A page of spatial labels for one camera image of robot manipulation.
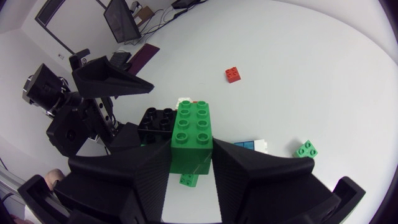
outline person's hand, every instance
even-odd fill
[[[14,223],[16,223],[16,224],[35,224],[29,220],[21,220],[20,218],[18,218],[15,215],[10,215],[10,216],[14,220]]]
[[[45,175],[44,180],[49,189],[52,191],[54,189],[55,181],[61,181],[63,178],[65,178],[65,175],[62,173],[62,171],[59,169],[54,169]]]

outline white lego brick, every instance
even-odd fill
[[[268,148],[268,143],[264,139],[254,140],[255,151],[268,154],[267,148]]]
[[[179,104],[180,104],[182,101],[185,101],[185,100],[188,100],[188,101],[191,102],[191,103],[193,102],[192,99],[189,98],[189,97],[181,97],[181,98],[178,99],[177,104],[175,105],[175,109],[177,110]]]

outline green lego brick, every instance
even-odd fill
[[[293,156],[297,158],[310,157],[314,158],[318,154],[310,140],[307,140],[299,149],[297,149]]]
[[[179,104],[171,150],[171,173],[208,174],[213,152],[208,103],[183,101]]]
[[[187,162],[183,160],[173,161],[173,163],[175,174],[181,174],[186,170],[190,171],[191,174],[208,174],[210,170],[210,163]]]
[[[188,187],[196,187],[199,175],[196,174],[181,174],[180,184]]]

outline monitor screen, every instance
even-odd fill
[[[125,0],[112,0],[104,17],[118,43],[141,37]]]

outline desk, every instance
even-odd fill
[[[310,139],[316,177],[333,190],[347,175],[366,191],[345,223],[370,221],[398,161],[398,66],[374,42],[319,12],[261,0],[208,1],[147,42],[160,51],[137,76],[155,88],[118,98],[118,120],[139,123],[148,107],[190,97],[209,102],[218,139],[264,138],[280,157]],[[233,66],[242,79],[229,84]],[[194,189],[178,179],[170,174],[163,220],[219,222],[213,171]]]

